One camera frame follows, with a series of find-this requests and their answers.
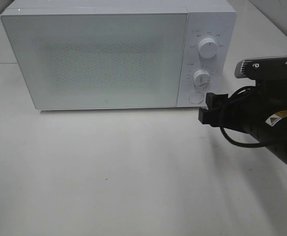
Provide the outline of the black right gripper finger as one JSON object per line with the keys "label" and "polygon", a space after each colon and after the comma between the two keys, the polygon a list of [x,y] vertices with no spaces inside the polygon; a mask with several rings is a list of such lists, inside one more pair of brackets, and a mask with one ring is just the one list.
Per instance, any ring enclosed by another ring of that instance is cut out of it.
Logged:
{"label": "black right gripper finger", "polygon": [[208,109],[214,109],[222,106],[228,100],[228,94],[215,94],[209,92],[206,94],[206,105]]}
{"label": "black right gripper finger", "polygon": [[223,127],[224,110],[222,108],[199,108],[198,120],[201,124],[211,127]]}

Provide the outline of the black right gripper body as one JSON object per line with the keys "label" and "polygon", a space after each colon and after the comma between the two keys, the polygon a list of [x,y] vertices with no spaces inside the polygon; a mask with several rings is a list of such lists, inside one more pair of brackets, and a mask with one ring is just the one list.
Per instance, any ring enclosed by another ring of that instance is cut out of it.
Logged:
{"label": "black right gripper body", "polygon": [[260,143],[287,143],[287,80],[257,81],[236,91],[222,108],[222,134],[233,143],[226,129]]}

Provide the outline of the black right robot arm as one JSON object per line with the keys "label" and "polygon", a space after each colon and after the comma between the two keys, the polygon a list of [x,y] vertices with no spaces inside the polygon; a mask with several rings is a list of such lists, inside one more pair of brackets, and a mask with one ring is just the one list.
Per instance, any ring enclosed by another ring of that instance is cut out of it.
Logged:
{"label": "black right robot arm", "polygon": [[220,129],[242,148],[267,148],[287,165],[287,80],[256,82],[234,94],[208,93],[200,108],[202,124]]}

